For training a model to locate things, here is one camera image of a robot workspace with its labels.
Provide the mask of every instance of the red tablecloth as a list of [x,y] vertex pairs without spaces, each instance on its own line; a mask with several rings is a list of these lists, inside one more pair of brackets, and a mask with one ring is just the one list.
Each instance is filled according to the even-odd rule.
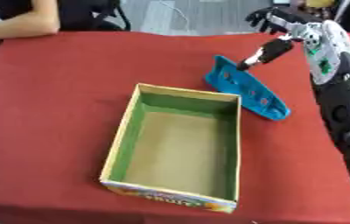
[[214,55],[241,60],[271,37],[62,33],[0,48],[2,223],[350,223],[350,178],[326,133],[300,47],[252,70],[291,108],[242,114],[233,214],[116,195],[98,182],[138,82],[209,90]]

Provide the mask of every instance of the robotic hand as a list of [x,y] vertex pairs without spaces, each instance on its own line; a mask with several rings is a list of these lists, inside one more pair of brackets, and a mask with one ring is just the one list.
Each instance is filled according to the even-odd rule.
[[350,173],[350,38],[347,33],[331,20],[320,21],[289,8],[258,10],[246,20],[252,26],[263,21],[262,32],[270,28],[270,33],[286,34],[263,45],[254,56],[242,61],[238,65],[240,70],[249,69],[258,62],[268,63],[288,52],[292,40],[303,42],[322,119]]

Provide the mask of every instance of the blue boat toy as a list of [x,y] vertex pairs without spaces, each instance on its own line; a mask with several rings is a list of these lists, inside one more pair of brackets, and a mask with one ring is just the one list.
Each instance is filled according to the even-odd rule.
[[279,121],[291,113],[285,103],[256,77],[237,70],[236,64],[226,57],[215,56],[213,71],[205,79],[219,92],[241,95],[241,105],[260,116]]

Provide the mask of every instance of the open box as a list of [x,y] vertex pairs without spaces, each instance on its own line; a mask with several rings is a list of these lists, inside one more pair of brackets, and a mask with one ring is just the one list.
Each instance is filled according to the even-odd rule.
[[240,108],[234,94],[138,84],[100,181],[115,193],[231,213]]

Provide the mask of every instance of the floor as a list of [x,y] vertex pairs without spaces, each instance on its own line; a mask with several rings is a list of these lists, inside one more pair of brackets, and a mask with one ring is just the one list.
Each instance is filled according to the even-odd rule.
[[133,31],[206,36],[254,32],[244,18],[271,0],[123,0]]

